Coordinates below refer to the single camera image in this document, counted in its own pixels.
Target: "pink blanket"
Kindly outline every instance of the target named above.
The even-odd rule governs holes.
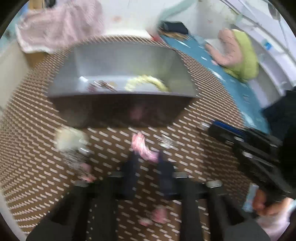
[[[102,31],[98,0],[70,0],[52,9],[29,11],[16,25],[17,40],[26,53],[54,53]]]

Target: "blue mat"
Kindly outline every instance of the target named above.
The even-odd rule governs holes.
[[[236,78],[225,73],[221,66],[214,65],[211,62],[212,57],[193,36],[191,36],[190,40],[183,41],[166,36],[162,36],[162,39],[171,47],[194,58],[216,76],[232,96],[235,104],[242,113],[244,124],[247,127],[256,128],[262,132],[269,133],[268,124],[261,114],[262,108],[248,84],[239,82]]]

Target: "brown patterned tablecloth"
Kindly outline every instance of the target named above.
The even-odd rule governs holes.
[[[100,37],[92,41],[141,42],[168,47],[166,44],[129,36]],[[47,57],[26,76],[13,92],[1,123],[1,187],[12,215],[26,234],[63,197],[75,180],[75,174],[66,168],[60,153],[54,148],[56,129],[67,123],[59,117],[59,112],[46,97],[49,83],[70,51],[64,50]],[[200,182],[220,179],[230,195],[242,203],[249,180],[237,171],[237,160],[231,149],[200,129],[201,122],[211,123],[215,119],[242,127],[240,113],[231,96],[212,73],[186,54],[178,53],[192,76],[200,98],[188,105],[167,127],[85,129],[92,150],[90,161],[94,174],[102,179],[108,172],[116,170],[121,161],[126,160],[134,132],[141,130],[152,150],[160,149],[157,138],[165,134],[178,143],[177,147],[165,151],[176,170],[185,171],[189,177]],[[162,199],[155,181],[155,169],[147,162],[141,162],[138,175],[135,199],[119,203],[119,239],[178,240],[181,203]],[[159,204],[165,205],[169,211],[168,223],[147,228],[139,225],[138,219]],[[197,205],[206,233],[205,239],[208,239],[206,206],[202,201]],[[95,228],[91,225],[94,218],[90,216],[89,219],[89,240]]]

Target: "pink towel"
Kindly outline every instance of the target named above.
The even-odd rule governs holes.
[[[102,31],[98,0],[70,0],[52,9],[29,11],[16,25],[17,40],[26,53],[54,53]]]

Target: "human hand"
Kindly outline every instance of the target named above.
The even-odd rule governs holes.
[[[265,206],[266,194],[262,190],[257,190],[253,200],[253,209],[257,211],[260,216],[274,215],[289,208],[292,198],[284,198],[281,202],[276,202],[269,207]]]

